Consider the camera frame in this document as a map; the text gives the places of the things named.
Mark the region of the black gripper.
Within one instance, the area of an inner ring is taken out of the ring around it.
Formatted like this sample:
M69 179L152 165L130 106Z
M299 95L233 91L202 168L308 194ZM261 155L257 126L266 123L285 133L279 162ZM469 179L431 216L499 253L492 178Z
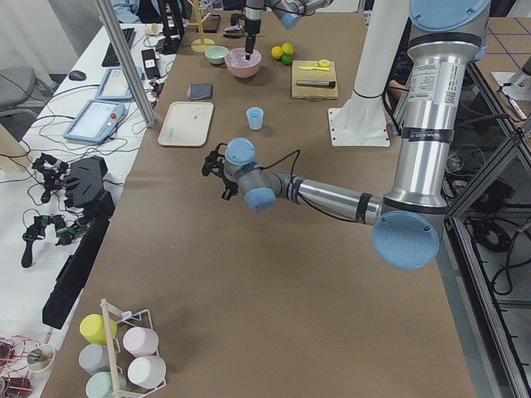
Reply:
M238 186L236 182L233 182L226 177L223 177L222 180L225 185L225 190L222 193L222 199L229 201L233 195L238 193Z
M261 31L261 19L253 20L247 18L245 20L244 32L246 34L246 44L245 44L245 59L250 61L254 55L253 51L256 44L256 36Z

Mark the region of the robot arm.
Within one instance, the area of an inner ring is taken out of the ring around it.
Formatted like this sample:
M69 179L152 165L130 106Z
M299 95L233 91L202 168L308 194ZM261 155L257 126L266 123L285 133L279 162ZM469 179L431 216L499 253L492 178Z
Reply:
M395 169L375 170L362 157L342 166L358 180L392 179L381 197L318 182L293 171L268 172L253 144L234 138L220 159L229 192L242 192L253 211L279 198L305 203L335 219L370 225L377 254L390 265L418 269L437 255L447 204L441 195L446 161L468 63L485 49L486 1L378 1L364 42L351 98L329 115L335 147L385 147L384 96L399 34L410 27L407 54L413 67L404 96Z
M253 54L256 36L261 31L262 13L269 8L281 26L285 29L293 28L302 17L311 15L318 9L330 6L330 0L279 0L262 1L248 0L244 8L244 33L246 35L245 59L248 61Z

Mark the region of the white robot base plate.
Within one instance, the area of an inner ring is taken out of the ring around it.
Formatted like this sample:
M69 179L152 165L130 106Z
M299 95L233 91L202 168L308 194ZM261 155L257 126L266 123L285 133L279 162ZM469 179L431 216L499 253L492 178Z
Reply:
M382 107L329 108L329 134L334 147L389 147L387 122Z

